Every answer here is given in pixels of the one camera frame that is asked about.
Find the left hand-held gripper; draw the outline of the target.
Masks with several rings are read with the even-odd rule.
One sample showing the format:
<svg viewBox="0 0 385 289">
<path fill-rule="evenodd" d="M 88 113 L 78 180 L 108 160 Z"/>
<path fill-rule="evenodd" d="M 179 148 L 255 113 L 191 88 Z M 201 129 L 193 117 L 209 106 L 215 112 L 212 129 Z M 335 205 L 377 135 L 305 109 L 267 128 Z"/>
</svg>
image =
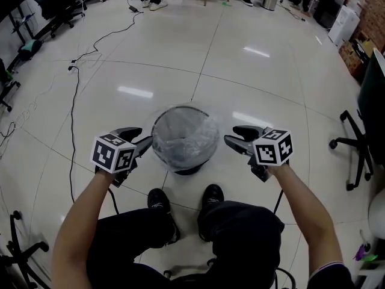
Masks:
<svg viewBox="0 0 385 289">
<path fill-rule="evenodd" d="M 142 128 L 125 127 L 96 136 L 90 155 L 90 161 L 96 166 L 96 172 L 104 170 L 114 175 L 112 184 L 120 187 L 132 170 L 134 158 L 141 158 L 152 146 L 152 136 L 147 136 L 133 144 L 127 141 L 133 140 L 141 133 Z"/>
</svg>

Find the person's right forearm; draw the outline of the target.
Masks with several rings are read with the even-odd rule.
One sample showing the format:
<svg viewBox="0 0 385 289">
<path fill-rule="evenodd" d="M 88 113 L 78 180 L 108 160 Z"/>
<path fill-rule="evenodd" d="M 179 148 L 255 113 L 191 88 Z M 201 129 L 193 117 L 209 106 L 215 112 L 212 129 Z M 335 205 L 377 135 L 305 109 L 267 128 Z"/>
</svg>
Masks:
<svg viewBox="0 0 385 289">
<path fill-rule="evenodd" d="M 321 201 L 287 164 L 268 168 L 279 182 L 294 219 L 307 242 L 309 274 L 333 262 L 342 262 L 342 252 L 333 221 Z"/>
</svg>

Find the person's right black shoe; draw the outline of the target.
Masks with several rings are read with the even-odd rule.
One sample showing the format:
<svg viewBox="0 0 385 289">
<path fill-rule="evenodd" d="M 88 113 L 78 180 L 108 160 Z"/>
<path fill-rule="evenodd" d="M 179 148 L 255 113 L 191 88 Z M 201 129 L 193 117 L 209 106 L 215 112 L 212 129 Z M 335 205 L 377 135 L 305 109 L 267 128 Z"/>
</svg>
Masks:
<svg viewBox="0 0 385 289">
<path fill-rule="evenodd" d="M 199 237 L 205 241 L 210 242 L 210 239 L 206 236 L 206 231 L 203 226 L 203 219 L 206 213 L 209 211 L 209 208 L 213 204 L 217 204 L 224 201 L 224 194 L 219 185 L 210 184 L 206 187 L 203 197 L 202 197 L 202 208 L 199 212 L 199 216 L 197 219 L 198 229 L 199 229 Z"/>
</svg>

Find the person's right leg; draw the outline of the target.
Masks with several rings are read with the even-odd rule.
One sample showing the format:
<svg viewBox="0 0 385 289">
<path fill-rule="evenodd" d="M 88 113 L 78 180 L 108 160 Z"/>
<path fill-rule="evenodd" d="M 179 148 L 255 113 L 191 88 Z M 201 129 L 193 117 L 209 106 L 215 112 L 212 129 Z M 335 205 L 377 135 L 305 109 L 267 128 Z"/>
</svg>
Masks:
<svg viewBox="0 0 385 289">
<path fill-rule="evenodd" d="M 284 223 L 269 209 L 226 200 L 202 208 L 199 233 L 216 256 L 206 274 L 220 289 L 270 289 L 280 265 Z"/>
</svg>

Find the person's leg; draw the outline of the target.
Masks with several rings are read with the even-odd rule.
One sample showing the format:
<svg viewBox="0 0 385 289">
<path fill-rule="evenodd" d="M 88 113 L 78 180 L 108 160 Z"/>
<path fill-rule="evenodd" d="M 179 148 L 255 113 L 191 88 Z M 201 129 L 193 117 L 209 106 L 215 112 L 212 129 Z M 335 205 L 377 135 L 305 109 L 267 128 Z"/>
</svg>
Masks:
<svg viewBox="0 0 385 289">
<path fill-rule="evenodd" d="M 178 239 L 180 232 L 171 214 L 160 208 L 100 219 L 87 258 L 92 289 L 170 287 L 170 281 L 160 272 L 134 261 L 146 250 L 160 249 Z"/>
<path fill-rule="evenodd" d="M 270 289 L 280 265 L 284 223 L 269 209 L 226 200 L 202 208 L 199 233 L 216 256 L 206 274 L 220 289 Z"/>
</svg>

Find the person's left leg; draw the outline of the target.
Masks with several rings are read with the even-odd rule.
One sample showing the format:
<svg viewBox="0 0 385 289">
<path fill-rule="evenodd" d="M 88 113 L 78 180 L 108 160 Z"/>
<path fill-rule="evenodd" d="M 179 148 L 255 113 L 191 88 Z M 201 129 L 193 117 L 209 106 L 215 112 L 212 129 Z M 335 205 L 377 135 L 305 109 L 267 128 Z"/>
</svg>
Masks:
<svg viewBox="0 0 385 289">
<path fill-rule="evenodd" d="M 180 232 L 171 214 L 160 208 L 100 219 L 87 258 L 92 289 L 170 287 L 170 281 L 160 272 L 134 261 L 146 250 L 160 249 L 178 239 Z"/>
</svg>

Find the black seat with castors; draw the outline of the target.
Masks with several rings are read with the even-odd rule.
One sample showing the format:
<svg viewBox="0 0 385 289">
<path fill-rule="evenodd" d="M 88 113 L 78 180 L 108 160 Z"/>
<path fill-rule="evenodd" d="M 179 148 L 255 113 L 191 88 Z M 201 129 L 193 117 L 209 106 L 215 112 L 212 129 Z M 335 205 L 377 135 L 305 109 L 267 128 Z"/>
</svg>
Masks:
<svg viewBox="0 0 385 289">
<path fill-rule="evenodd" d="M 201 275 L 201 272 L 208 271 L 214 265 L 216 260 L 217 260 L 216 258 L 211 258 L 204 265 L 174 265 L 170 269 L 164 270 L 162 274 L 164 277 L 166 277 L 169 280 L 176 280 L 176 277 L 179 277 L 179 275 L 185 270 L 187 271 L 192 270 L 192 271 L 195 271 L 195 273 L 181 276 L 181 278 L 183 281 L 188 281 L 188 282 L 193 281 L 199 278 L 199 276 Z M 282 287 L 281 289 L 297 289 L 297 283 L 293 275 L 289 271 L 281 267 L 276 268 L 276 271 L 274 272 L 274 282 L 273 282 L 274 289 L 279 289 L 278 288 L 279 282 L 277 277 L 278 271 L 284 273 L 287 276 L 287 278 L 290 279 L 290 282 L 291 282 L 291 287 Z"/>
</svg>

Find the white tall appliance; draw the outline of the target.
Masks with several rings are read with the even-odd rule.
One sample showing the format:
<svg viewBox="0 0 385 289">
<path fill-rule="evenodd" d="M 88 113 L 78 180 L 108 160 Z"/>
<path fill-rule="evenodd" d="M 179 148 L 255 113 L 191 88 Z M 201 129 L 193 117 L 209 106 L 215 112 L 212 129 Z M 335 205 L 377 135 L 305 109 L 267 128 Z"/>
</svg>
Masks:
<svg viewBox="0 0 385 289">
<path fill-rule="evenodd" d="M 360 18 L 355 11 L 343 5 L 328 32 L 329 39 L 336 47 L 340 48 L 344 42 L 351 38 L 359 22 Z"/>
</svg>

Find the black cabinet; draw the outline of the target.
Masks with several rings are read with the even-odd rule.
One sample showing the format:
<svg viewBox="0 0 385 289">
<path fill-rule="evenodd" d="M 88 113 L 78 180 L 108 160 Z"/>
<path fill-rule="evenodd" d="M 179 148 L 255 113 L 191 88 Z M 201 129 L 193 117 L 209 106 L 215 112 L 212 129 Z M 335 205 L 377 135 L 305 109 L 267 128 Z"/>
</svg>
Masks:
<svg viewBox="0 0 385 289">
<path fill-rule="evenodd" d="M 330 30 L 344 2 L 345 0 L 319 0 L 313 18 L 323 28 Z"/>
</svg>

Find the black television stand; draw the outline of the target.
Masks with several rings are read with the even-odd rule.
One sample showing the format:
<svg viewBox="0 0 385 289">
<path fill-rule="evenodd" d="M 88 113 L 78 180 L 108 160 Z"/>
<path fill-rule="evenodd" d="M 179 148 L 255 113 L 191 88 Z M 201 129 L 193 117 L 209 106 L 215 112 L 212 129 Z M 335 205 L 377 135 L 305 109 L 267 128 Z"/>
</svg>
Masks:
<svg viewBox="0 0 385 289">
<path fill-rule="evenodd" d="M 24 10 L 18 5 L 13 11 L 9 12 L 8 18 L 12 25 L 12 34 L 16 34 L 22 45 L 34 39 L 34 30 L 37 27 L 35 13 L 30 9 Z"/>
</svg>

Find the person's short-sleeved shirt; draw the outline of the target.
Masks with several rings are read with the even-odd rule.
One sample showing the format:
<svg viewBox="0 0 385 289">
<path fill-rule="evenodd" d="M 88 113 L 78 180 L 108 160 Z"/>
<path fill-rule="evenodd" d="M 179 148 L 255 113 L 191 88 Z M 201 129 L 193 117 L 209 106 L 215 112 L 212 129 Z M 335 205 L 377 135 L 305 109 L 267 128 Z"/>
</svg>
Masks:
<svg viewBox="0 0 385 289">
<path fill-rule="evenodd" d="M 355 289 L 350 271 L 342 262 L 331 262 L 315 270 L 307 289 Z"/>
</svg>

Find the purple toy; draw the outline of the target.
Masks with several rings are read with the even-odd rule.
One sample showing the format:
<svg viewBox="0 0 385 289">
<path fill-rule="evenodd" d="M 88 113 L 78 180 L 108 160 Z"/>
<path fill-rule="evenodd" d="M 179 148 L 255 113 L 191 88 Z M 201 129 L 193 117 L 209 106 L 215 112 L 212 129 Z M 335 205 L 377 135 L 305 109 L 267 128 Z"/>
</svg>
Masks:
<svg viewBox="0 0 385 289">
<path fill-rule="evenodd" d="M 366 255 L 367 250 L 370 250 L 371 246 L 369 244 L 361 244 L 358 251 L 354 256 L 355 261 L 361 261 Z"/>
</svg>

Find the black chair base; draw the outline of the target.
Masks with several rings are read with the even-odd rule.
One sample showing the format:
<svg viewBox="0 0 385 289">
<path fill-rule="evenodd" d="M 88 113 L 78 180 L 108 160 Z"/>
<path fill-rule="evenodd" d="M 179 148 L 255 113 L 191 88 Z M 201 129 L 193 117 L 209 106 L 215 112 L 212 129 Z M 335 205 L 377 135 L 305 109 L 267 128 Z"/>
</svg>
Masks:
<svg viewBox="0 0 385 289">
<path fill-rule="evenodd" d="M 49 245 L 44 241 L 40 241 L 33 244 L 27 250 L 22 251 L 15 225 L 15 221 L 21 219 L 22 215 L 17 210 L 10 215 L 11 240 L 7 244 L 7 249 L 11 253 L 11 256 L 0 255 L 0 264 L 4 267 L 11 267 L 12 265 L 17 264 L 28 289 L 37 289 L 38 285 L 43 289 L 50 289 L 50 287 L 28 265 L 29 258 L 37 250 L 40 249 L 43 252 L 48 252 Z"/>
</svg>

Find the white low shelf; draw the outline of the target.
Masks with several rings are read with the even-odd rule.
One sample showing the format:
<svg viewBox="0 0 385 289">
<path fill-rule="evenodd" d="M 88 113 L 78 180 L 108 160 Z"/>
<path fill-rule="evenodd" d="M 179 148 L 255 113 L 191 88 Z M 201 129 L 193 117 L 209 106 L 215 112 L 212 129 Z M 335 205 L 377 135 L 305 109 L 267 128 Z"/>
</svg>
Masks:
<svg viewBox="0 0 385 289">
<path fill-rule="evenodd" d="M 358 289 L 382 289 L 385 282 L 385 263 L 363 267 L 358 272 Z"/>
</svg>

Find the white handled brush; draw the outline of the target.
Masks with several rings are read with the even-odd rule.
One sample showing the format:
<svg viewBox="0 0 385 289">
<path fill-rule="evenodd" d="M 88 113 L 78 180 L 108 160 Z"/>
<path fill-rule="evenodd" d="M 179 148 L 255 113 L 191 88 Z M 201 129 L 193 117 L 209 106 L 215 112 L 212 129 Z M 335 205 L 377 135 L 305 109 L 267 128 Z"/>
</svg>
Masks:
<svg viewBox="0 0 385 289">
<path fill-rule="evenodd" d="M 363 246 L 363 249 L 366 253 L 368 253 L 371 249 L 371 244 L 370 242 L 368 242 L 368 240 L 366 239 L 365 235 L 364 235 L 364 232 L 363 230 L 361 229 L 360 230 L 360 236 L 361 236 L 361 239 L 362 239 L 362 246 Z"/>
</svg>

